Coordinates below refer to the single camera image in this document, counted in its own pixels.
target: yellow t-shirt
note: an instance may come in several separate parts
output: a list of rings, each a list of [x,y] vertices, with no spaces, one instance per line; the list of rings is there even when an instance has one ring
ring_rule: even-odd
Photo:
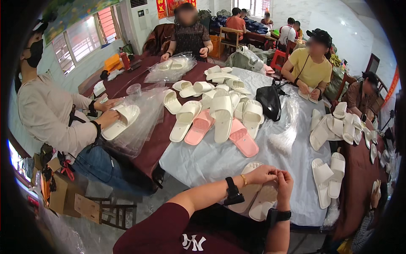
[[[298,48],[289,56],[289,61],[293,64],[293,77],[298,77],[300,71],[305,65],[308,55],[306,48]],[[309,87],[315,88],[322,81],[326,83],[330,82],[332,70],[333,67],[327,58],[324,58],[322,63],[315,63],[309,56],[299,79]]]

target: pink slipper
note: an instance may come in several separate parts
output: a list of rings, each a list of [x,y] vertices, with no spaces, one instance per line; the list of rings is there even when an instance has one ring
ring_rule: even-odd
[[[202,110],[193,120],[193,125],[185,137],[185,143],[197,145],[213,126],[216,120],[210,116],[210,109]]]
[[[229,139],[246,157],[252,157],[259,151],[257,144],[248,134],[247,128],[235,117],[233,118],[233,123],[231,125]]]

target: white long-sleeve shirt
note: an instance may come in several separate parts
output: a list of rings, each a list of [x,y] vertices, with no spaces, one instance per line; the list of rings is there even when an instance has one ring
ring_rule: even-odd
[[[18,115],[28,133],[74,157],[95,141],[97,129],[80,111],[76,111],[75,116],[86,123],[74,121],[69,127],[69,114],[73,104],[76,108],[88,109],[91,101],[80,94],[62,90],[47,74],[22,84],[17,93]]]

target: gold bracelet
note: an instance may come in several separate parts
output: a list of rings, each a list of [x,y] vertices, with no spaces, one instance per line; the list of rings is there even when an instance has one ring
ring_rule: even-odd
[[[241,174],[240,176],[244,180],[244,186],[246,186],[247,185],[247,178],[245,178],[245,176],[243,174]]]

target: baseball cap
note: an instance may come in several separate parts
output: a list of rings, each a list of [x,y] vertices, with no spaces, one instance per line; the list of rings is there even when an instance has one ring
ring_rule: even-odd
[[[306,31],[306,34],[309,37],[313,37],[313,40],[318,41],[326,45],[326,47],[331,48],[331,44],[333,43],[333,39],[328,34],[328,32],[321,30],[320,28],[316,28],[315,30]]]

